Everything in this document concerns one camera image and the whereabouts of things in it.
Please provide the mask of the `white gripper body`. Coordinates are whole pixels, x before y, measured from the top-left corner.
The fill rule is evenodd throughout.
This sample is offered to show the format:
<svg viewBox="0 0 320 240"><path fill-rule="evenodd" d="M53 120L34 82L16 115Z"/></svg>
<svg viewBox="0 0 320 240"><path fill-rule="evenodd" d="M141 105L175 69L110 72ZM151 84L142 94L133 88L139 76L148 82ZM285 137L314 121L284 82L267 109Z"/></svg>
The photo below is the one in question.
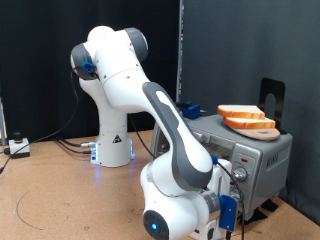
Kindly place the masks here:
<svg viewBox="0 0 320 240"><path fill-rule="evenodd" d="M235 230L238 200L230 195L232 164L218 159L207 189L201 192L209 209L208 221L196 230L197 240L220 240Z"/></svg>

